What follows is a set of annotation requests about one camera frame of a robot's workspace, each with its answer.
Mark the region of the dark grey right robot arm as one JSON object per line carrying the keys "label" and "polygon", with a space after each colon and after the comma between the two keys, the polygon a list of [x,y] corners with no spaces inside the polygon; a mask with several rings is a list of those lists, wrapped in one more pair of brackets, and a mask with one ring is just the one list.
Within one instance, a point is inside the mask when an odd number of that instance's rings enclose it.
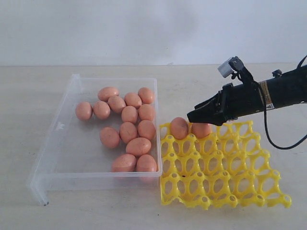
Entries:
{"label": "dark grey right robot arm", "polygon": [[[267,110],[307,101],[307,69],[295,69],[280,77],[259,82],[265,96]],[[254,85],[232,83],[224,85],[212,98],[196,105],[187,114],[192,123],[209,123],[221,126],[238,117],[263,112],[259,88]]]}

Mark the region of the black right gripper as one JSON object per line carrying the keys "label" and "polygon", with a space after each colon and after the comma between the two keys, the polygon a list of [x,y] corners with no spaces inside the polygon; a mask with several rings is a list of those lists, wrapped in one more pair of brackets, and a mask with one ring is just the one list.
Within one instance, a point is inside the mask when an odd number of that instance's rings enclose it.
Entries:
{"label": "black right gripper", "polygon": [[261,112],[261,96],[256,84],[226,84],[210,99],[187,113],[191,123],[221,126],[227,120]]}

